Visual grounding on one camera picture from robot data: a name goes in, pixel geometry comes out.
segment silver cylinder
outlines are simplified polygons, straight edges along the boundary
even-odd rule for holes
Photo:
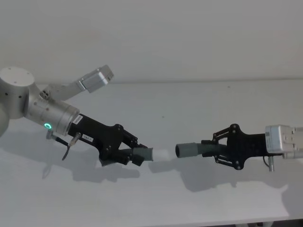
[[[274,166],[274,157],[269,156],[268,157],[268,166],[269,166],[269,171],[274,172],[275,171],[275,166]]]
[[[24,116],[28,87],[34,81],[33,75],[24,69],[10,67],[0,71],[0,103],[6,107],[10,119]]]
[[[71,122],[79,115],[79,109],[48,96],[40,96],[41,91],[33,84],[29,88],[29,99],[25,117],[49,130],[67,135]]]
[[[5,131],[9,127],[9,114],[7,113],[7,110],[3,106],[3,104],[0,104],[0,137],[5,133]]]

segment white wall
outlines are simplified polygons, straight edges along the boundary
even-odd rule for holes
[[[0,68],[71,81],[303,77],[302,0],[4,0]]]

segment white label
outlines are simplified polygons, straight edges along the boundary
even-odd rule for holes
[[[85,140],[88,140],[89,142],[93,142],[94,138],[91,138],[90,136],[87,136],[85,134],[82,135],[82,138],[84,138]]]
[[[79,115],[78,117],[76,117],[76,119],[73,121],[74,124],[78,124],[81,120],[82,120],[82,116]]]

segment gray tube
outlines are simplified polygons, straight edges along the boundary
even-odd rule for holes
[[[153,161],[152,159],[153,148],[134,148],[133,155],[139,155],[144,158],[144,161]]]
[[[144,158],[144,161],[153,161],[152,150],[153,148],[133,148],[133,149],[123,149],[120,151],[126,154],[139,155]]]
[[[207,157],[209,153],[222,152],[226,149],[223,144],[201,144],[201,143],[181,143],[176,145],[177,157],[193,157],[204,155]]]
[[[9,115],[5,107],[0,104],[0,137],[5,133],[9,126]]]
[[[176,145],[177,157],[193,157],[201,153],[201,144],[198,143],[181,143]]]

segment green led light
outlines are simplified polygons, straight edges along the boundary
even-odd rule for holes
[[[44,124],[44,127],[46,127],[47,129],[52,129],[52,126],[51,126],[51,124],[49,124],[49,123],[45,123],[45,124]]]

